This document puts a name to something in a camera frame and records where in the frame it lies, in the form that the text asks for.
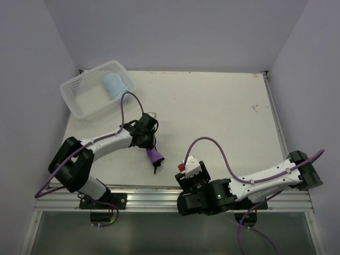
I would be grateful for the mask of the light blue towel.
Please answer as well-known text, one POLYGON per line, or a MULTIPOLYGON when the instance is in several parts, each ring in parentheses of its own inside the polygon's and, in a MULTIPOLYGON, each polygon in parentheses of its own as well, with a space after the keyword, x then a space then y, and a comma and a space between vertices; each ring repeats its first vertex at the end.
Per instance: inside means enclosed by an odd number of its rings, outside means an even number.
POLYGON ((117 73, 104 75, 102 83, 112 100, 118 100, 125 92, 130 91, 128 86, 123 82, 121 76, 117 73))

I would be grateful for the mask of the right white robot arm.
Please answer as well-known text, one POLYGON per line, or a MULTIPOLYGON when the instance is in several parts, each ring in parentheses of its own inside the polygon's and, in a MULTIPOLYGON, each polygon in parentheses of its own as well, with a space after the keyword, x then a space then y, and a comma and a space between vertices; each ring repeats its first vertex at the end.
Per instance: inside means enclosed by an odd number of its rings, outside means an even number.
POLYGON ((324 153, 308 157, 294 151, 279 165, 244 177, 211 180, 204 165, 192 155, 178 166, 175 178, 182 188, 177 198, 181 216, 215 215, 229 210, 249 210, 287 188, 307 191, 322 185, 313 163, 324 153))

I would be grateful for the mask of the dark grey purple cloth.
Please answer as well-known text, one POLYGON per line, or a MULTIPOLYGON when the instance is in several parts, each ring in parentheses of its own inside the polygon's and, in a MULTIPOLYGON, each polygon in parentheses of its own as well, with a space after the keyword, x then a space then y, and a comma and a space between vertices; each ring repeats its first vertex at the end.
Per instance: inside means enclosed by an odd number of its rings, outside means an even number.
POLYGON ((164 156, 157 151, 156 148, 147 149, 147 156, 154 167, 154 174, 156 174, 157 168, 161 167, 164 161, 164 156))

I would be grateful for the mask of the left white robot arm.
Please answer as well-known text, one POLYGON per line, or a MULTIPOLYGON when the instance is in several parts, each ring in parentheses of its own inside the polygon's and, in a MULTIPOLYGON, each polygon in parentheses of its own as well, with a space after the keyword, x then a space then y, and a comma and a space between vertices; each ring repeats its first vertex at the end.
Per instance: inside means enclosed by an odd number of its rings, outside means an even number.
POLYGON ((92 164, 115 151, 138 147, 154 149, 158 121, 155 113, 143 113, 139 120, 120 125, 112 133, 87 140, 67 138, 51 161, 48 171, 69 192, 82 193, 103 209, 110 203, 107 186, 90 175, 92 164))

